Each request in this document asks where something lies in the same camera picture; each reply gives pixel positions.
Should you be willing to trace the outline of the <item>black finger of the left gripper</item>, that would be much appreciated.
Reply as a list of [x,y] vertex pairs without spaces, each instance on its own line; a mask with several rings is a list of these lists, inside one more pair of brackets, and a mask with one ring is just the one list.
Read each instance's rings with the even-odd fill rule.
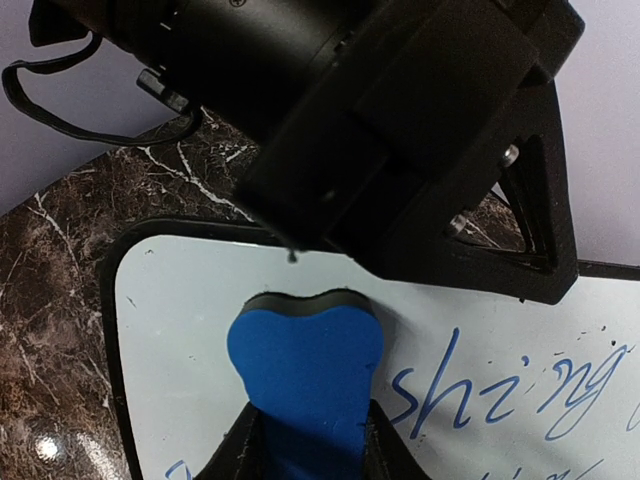
[[[494,185],[509,200],[522,252],[473,246],[445,233]],[[555,84],[518,90],[459,164],[424,188],[359,263],[384,279],[557,304],[576,281],[578,261]]]

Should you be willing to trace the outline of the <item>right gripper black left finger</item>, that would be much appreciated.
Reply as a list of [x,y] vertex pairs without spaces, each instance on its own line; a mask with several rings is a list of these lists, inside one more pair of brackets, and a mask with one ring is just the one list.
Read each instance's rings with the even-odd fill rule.
[[261,412],[247,403],[195,480],[261,480],[266,453]]

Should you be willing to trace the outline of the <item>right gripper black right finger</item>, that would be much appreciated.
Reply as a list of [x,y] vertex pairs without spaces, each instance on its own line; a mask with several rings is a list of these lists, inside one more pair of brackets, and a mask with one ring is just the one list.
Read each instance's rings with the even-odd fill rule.
[[371,400],[366,423],[363,479],[431,480],[376,400]]

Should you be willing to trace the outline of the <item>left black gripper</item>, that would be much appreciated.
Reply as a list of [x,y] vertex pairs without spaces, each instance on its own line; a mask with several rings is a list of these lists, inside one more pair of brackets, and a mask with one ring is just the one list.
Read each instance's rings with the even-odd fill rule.
[[299,248],[431,239],[517,157],[517,102],[585,29],[566,1],[37,1],[31,41],[108,40],[172,110],[262,151],[235,196]]

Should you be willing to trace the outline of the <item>white whiteboard with black frame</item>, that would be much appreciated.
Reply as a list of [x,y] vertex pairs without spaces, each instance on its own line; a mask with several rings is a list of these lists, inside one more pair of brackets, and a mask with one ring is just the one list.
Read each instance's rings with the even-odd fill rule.
[[635,479],[639,272],[548,306],[154,219],[102,267],[135,479]]

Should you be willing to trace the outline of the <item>blue whiteboard eraser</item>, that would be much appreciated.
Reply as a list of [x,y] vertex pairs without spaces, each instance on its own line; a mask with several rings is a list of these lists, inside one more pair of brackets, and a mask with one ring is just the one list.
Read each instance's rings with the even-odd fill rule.
[[227,335],[261,412],[269,479],[359,479],[384,334],[370,300],[336,289],[248,300]]

